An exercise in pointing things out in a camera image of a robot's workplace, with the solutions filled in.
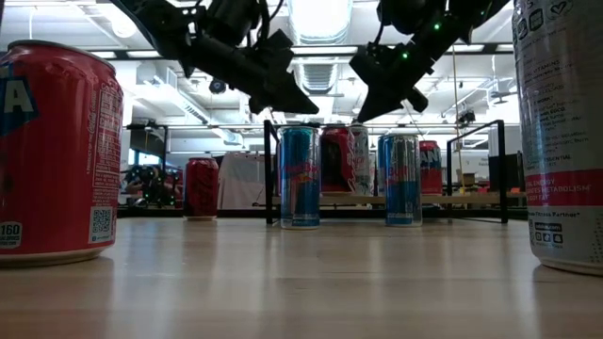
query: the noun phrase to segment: silver can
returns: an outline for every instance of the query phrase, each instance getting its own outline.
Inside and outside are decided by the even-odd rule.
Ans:
[[[603,275],[603,1],[518,0],[513,43],[531,250]]]
[[[371,196],[370,164],[368,157],[368,129],[362,125],[350,128],[354,134],[354,173],[356,176],[356,196]]]
[[[418,137],[388,135],[385,153],[385,224],[413,227],[423,224],[421,157]]]

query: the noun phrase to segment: red bull can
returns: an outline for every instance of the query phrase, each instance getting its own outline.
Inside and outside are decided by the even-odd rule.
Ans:
[[[188,160],[183,211],[187,219],[212,219],[218,215],[218,174],[214,158]]]
[[[72,47],[15,41],[0,59],[0,109],[0,266],[98,256],[115,241],[115,69]]]
[[[320,137],[322,192],[352,194],[356,189],[354,135],[347,127],[325,127]]]
[[[516,0],[513,43],[531,250],[603,275],[603,1]]]
[[[421,193],[442,195],[442,153],[436,141],[419,142],[421,151]]]
[[[385,137],[377,139],[377,196],[385,196]]]
[[[320,148],[318,130],[279,130],[281,154],[281,226],[316,229],[320,225]]]
[[[362,125],[350,127],[354,135],[354,178],[356,196],[372,196],[370,158],[368,154],[368,129]]]
[[[385,153],[385,224],[421,226],[421,174],[418,138],[388,135]]]

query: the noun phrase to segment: blue and silver can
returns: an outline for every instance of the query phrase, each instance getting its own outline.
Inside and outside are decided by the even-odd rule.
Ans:
[[[421,157],[418,137],[388,135],[385,152],[385,224],[421,226]]]
[[[385,196],[385,137],[377,139],[377,196]]]
[[[281,139],[281,226],[316,229],[320,224],[320,139],[312,127],[286,127]]]

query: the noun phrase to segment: air duct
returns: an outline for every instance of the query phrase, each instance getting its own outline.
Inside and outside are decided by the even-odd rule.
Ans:
[[[289,24],[298,45],[344,44],[350,28],[352,0],[287,0]],[[335,57],[313,57],[330,61]],[[310,94],[326,94],[339,73],[336,64],[302,64],[297,66],[301,85]]]

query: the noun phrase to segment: red can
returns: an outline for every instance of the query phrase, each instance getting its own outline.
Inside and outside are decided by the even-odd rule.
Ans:
[[[421,193],[442,195],[442,153],[436,141],[419,142],[421,152]]]
[[[185,217],[214,218],[218,214],[218,163],[214,158],[191,158],[185,173]]]
[[[321,191],[348,194],[355,191],[354,135],[347,127],[326,127],[320,136]]]
[[[0,265],[98,256],[115,241],[115,69],[68,46],[15,41],[0,59],[0,109]]]

